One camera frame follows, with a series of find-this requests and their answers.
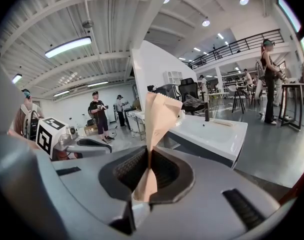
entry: railing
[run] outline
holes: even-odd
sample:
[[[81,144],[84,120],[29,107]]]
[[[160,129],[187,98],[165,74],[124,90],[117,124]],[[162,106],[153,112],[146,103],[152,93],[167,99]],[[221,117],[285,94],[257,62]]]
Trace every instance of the railing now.
[[[279,44],[284,42],[282,35],[280,33],[280,29],[275,29],[229,43],[228,45],[222,46],[218,49],[209,52],[208,54],[198,57],[193,62],[190,62],[188,66],[194,70],[198,67],[206,65],[210,62],[220,60],[224,57],[231,56],[233,54],[241,53],[251,49],[260,48],[264,39],[269,39],[274,44]]]

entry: white ceiling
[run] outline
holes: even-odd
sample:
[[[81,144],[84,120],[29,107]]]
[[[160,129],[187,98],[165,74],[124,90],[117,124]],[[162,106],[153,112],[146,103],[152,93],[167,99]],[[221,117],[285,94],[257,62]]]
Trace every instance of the white ceiling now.
[[[87,19],[84,0],[21,0],[16,4],[1,27],[0,61],[11,78],[23,75],[18,88],[50,98],[86,84],[128,81],[130,47],[139,46],[143,39],[173,54],[185,49],[192,58],[197,53],[189,47],[209,51],[213,44],[224,45],[227,40],[216,38],[217,19],[240,7],[239,0],[87,1],[94,22],[91,29],[82,27]],[[200,32],[205,29],[201,26],[205,17],[211,20],[211,31],[206,33]],[[231,30],[224,29],[221,34],[233,42]],[[92,37],[91,45],[45,57],[51,48],[87,35]]]

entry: ceiling light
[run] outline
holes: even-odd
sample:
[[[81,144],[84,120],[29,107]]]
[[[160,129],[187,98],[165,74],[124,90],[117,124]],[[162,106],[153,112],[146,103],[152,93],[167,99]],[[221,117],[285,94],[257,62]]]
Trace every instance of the ceiling light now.
[[[97,82],[97,83],[89,84],[87,87],[98,86],[98,85],[103,85],[103,84],[107,84],[107,83],[108,83],[108,81]]]
[[[52,58],[55,55],[58,55],[60,53],[63,53],[67,50],[79,47],[79,46],[84,46],[84,45],[89,45],[92,43],[91,37],[90,36],[86,36],[86,37],[81,37],[69,42],[66,42],[64,44],[61,44],[51,50],[48,50],[45,53],[45,56],[48,58]]]
[[[240,5],[245,6],[249,0],[240,0]]]
[[[164,0],[163,4],[167,4],[170,0]]]
[[[56,95],[53,95],[53,97],[57,97],[57,96],[60,96],[60,95],[63,95],[63,94],[68,94],[69,92],[70,92],[69,90],[66,90],[66,91],[60,92]]]
[[[202,26],[203,27],[207,27],[208,25],[210,25],[210,21],[209,20],[205,20],[202,22]]]
[[[19,81],[22,78],[21,74],[16,74],[15,77],[12,79],[12,83],[15,84],[17,81]]]

